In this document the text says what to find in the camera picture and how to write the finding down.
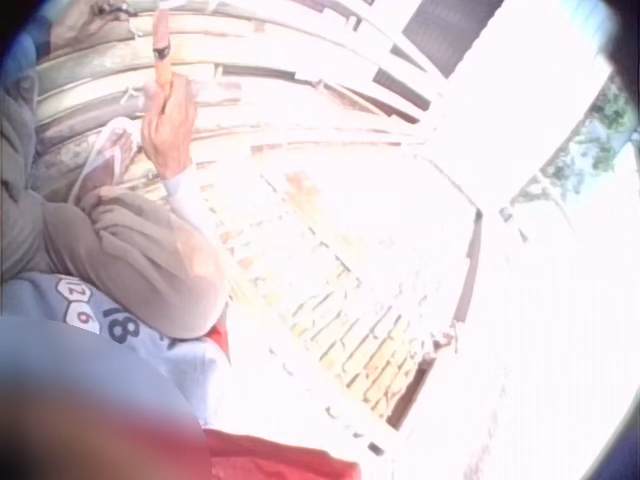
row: white cuff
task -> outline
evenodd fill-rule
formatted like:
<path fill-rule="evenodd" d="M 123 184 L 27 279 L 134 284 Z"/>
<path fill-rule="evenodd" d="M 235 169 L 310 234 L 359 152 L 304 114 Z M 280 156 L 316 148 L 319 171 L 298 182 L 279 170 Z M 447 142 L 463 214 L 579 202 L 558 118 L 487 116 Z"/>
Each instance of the white cuff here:
<path fill-rule="evenodd" d="M 169 205 L 176 215 L 198 229 L 210 242 L 217 243 L 216 219 L 200 191 L 195 165 L 190 165 L 184 172 L 165 180 L 164 188 L 169 195 Z"/>

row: red fabric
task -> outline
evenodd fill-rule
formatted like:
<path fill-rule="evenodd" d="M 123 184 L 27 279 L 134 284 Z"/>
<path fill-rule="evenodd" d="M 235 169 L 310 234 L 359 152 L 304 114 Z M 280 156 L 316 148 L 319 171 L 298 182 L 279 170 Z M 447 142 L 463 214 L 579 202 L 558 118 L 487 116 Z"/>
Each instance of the red fabric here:
<path fill-rule="evenodd" d="M 227 356 L 227 359 L 231 361 L 229 356 L 229 335 L 227 334 L 227 307 L 224 308 L 220 319 L 205 337 L 218 345 Z"/>
<path fill-rule="evenodd" d="M 206 430 L 213 478 L 256 480 L 360 480 L 360 468 L 320 450 Z"/>
<path fill-rule="evenodd" d="M 203 445 L 198 439 L 159 425 L 127 424 L 134 438 L 157 451 L 159 458 L 180 466 L 194 480 L 361 480 L 358 465 L 326 452 L 291 447 L 267 440 L 204 431 L 211 460 L 210 476 L 203 474 Z"/>

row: foliage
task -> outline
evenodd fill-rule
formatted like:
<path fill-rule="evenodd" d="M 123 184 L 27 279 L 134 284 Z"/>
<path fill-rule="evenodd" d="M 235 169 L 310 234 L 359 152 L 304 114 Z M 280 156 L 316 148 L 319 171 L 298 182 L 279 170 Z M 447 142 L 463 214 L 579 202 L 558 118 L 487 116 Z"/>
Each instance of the foliage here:
<path fill-rule="evenodd" d="M 590 177 L 614 170 L 616 148 L 613 135 L 629 131 L 635 112 L 620 83 L 612 77 L 603 87 L 581 125 L 558 149 L 540 173 L 566 200 L 580 195 Z M 548 200 L 550 195 L 537 178 L 531 179 L 513 199 L 513 204 Z"/>

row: hand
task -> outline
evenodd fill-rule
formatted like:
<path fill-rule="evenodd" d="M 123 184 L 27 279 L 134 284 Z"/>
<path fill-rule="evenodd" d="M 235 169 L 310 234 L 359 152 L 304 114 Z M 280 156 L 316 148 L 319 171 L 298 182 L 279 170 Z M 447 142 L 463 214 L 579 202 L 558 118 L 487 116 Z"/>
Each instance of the hand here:
<path fill-rule="evenodd" d="M 71 0 L 71 5 L 51 26 L 51 51 L 59 50 L 70 43 L 82 43 L 111 22 L 129 19 L 124 12 L 99 15 L 100 5 L 123 5 L 125 0 Z"/>
<path fill-rule="evenodd" d="M 155 83 L 145 88 L 145 97 L 148 110 L 142 120 L 142 147 L 158 174 L 170 180 L 192 163 L 189 145 L 196 105 L 191 83 L 174 73 L 168 98 Z"/>

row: sleeve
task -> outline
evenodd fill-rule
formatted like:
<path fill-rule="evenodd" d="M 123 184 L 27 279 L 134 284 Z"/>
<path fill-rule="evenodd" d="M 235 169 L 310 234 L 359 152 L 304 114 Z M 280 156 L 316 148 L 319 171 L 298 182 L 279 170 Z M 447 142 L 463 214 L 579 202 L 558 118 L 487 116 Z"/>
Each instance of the sleeve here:
<path fill-rule="evenodd" d="M 36 61 L 51 53 L 51 22 L 42 15 L 33 17 L 27 25 L 26 33 L 31 37 L 36 49 Z"/>
<path fill-rule="evenodd" d="M 175 214 L 199 230 L 211 243 L 218 243 L 216 218 L 200 192 L 195 165 L 165 181 L 164 187 Z"/>
<path fill-rule="evenodd" d="M 51 49 L 51 22 L 36 15 L 27 27 L 16 37 L 0 72 L 0 83 L 9 86 L 27 70 L 35 68 L 38 60 L 49 54 Z"/>

